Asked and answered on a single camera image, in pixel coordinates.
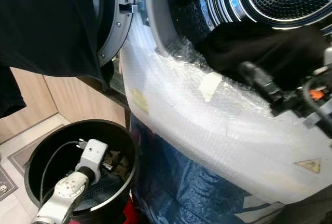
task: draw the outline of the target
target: bubble wrap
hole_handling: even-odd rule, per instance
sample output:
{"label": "bubble wrap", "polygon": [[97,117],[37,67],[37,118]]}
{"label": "bubble wrap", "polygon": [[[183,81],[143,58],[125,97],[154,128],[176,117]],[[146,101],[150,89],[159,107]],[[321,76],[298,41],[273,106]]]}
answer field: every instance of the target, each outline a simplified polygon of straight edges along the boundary
{"label": "bubble wrap", "polygon": [[[140,15],[120,56],[132,112],[188,158],[258,198],[289,204],[332,184],[332,149],[317,128],[278,117],[249,88],[210,69],[185,39],[156,47]],[[319,172],[297,162],[315,160]]]}

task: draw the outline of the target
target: black bin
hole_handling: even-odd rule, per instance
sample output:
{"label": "black bin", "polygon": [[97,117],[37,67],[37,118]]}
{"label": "black bin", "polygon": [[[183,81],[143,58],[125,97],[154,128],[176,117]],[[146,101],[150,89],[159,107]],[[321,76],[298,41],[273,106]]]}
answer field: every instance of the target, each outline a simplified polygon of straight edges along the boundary
{"label": "black bin", "polygon": [[[72,220],[81,224],[124,223],[123,209],[129,200],[131,180],[137,164],[137,146],[131,134],[122,126],[107,120],[84,120],[62,127],[46,137],[32,153],[24,175],[26,191],[39,207],[40,182],[44,168],[54,152],[64,143],[97,139],[108,145],[109,150],[121,151],[130,164],[130,174],[122,187],[108,200],[89,209],[75,211]],[[68,171],[75,170],[82,150],[67,145],[54,157],[44,179],[44,192],[48,192]]]}

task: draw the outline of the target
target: yellow warning triangle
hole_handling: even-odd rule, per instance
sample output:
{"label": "yellow warning triangle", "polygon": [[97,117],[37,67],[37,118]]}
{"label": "yellow warning triangle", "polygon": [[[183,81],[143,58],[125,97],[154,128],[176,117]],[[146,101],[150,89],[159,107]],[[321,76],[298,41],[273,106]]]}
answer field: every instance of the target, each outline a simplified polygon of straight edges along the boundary
{"label": "yellow warning triangle", "polygon": [[321,172],[321,159],[311,159],[311,160],[306,160],[306,161],[301,161],[297,162],[297,165],[300,165],[301,167],[313,171],[315,173],[320,173]]}

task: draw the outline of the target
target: black fabric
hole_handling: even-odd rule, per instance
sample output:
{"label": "black fabric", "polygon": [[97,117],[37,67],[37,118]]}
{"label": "black fabric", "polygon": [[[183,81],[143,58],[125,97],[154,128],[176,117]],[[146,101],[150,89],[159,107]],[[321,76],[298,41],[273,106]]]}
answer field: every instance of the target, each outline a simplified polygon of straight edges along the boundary
{"label": "black fabric", "polygon": [[0,66],[0,118],[7,117],[26,105],[11,70]]}
{"label": "black fabric", "polygon": [[92,0],[0,0],[0,63],[103,79]]}
{"label": "black fabric", "polygon": [[221,24],[196,45],[216,71],[243,82],[238,66],[252,61],[284,90],[294,89],[302,78],[321,67],[327,47],[314,27],[280,31],[254,22]]}

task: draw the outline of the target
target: wooden panel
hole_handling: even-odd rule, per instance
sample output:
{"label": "wooden panel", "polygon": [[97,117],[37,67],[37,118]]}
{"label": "wooden panel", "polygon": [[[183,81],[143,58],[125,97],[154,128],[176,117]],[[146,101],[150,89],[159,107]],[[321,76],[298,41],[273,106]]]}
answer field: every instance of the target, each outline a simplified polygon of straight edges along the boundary
{"label": "wooden panel", "polygon": [[42,75],[11,68],[27,107],[0,119],[0,143],[58,112]]}
{"label": "wooden panel", "polygon": [[75,77],[44,76],[54,102],[70,122],[106,119],[126,125],[125,110]]}

